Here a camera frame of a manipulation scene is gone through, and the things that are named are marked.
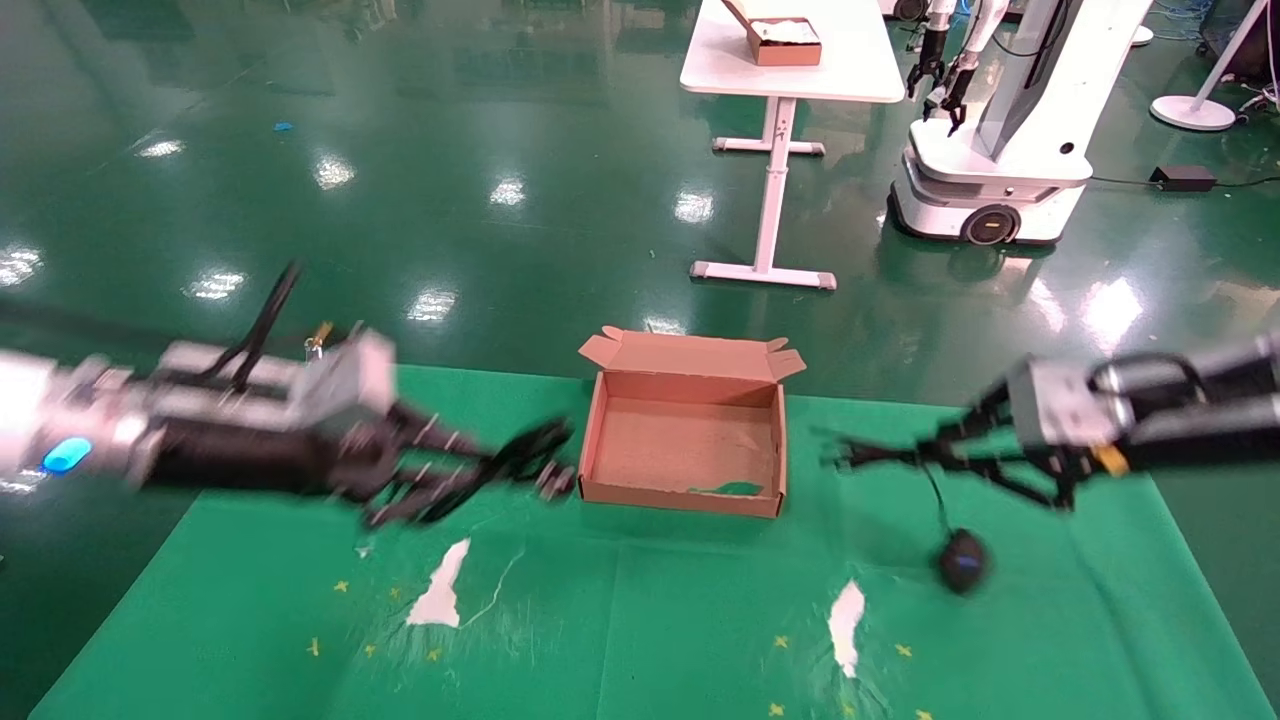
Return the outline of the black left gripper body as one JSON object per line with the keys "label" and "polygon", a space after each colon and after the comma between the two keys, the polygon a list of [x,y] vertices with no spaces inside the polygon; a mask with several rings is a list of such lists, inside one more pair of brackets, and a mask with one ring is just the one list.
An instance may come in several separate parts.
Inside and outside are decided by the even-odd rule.
{"label": "black left gripper body", "polygon": [[370,501],[399,464],[422,415],[394,405],[346,429],[265,429],[192,419],[148,428],[148,486]]}

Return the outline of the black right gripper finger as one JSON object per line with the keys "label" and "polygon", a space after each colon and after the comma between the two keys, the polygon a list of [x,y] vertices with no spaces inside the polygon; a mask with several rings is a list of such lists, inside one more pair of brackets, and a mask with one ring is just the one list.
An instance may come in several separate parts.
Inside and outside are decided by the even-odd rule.
{"label": "black right gripper finger", "polygon": [[992,464],[1000,454],[970,454],[965,443],[983,439],[1012,424],[1010,380],[996,380],[968,409],[941,421],[931,436],[905,446],[876,445],[868,439],[835,433],[835,448],[822,464]]}
{"label": "black right gripper finger", "polygon": [[1015,466],[1030,468],[1032,462],[1016,455],[905,455],[900,462],[919,469],[927,475],[934,469],[973,475],[988,486],[1007,491],[1019,498],[1056,512],[1070,512],[1076,506],[1078,478],[1062,471],[1041,471],[1039,479],[1020,477],[1012,469]]}

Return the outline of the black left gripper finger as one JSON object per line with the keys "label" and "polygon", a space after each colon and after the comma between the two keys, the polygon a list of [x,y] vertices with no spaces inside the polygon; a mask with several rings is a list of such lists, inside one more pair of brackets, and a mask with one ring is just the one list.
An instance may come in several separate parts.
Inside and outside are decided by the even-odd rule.
{"label": "black left gripper finger", "polygon": [[422,411],[410,404],[390,406],[390,428],[399,456],[401,471],[483,471],[493,464],[494,448],[449,427],[439,413]]}
{"label": "black left gripper finger", "polygon": [[364,510],[369,529],[394,523],[431,524],[470,501],[499,477],[488,462],[434,469],[431,464],[396,471]]}

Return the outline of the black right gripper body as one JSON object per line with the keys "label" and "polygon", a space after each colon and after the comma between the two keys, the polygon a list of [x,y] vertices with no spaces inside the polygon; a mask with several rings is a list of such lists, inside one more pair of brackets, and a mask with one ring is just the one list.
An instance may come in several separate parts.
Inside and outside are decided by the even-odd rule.
{"label": "black right gripper body", "polygon": [[1117,397],[1053,410],[1038,468],[1061,482],[1179,468],[1277,461],[1277,395],[1142,407]]}

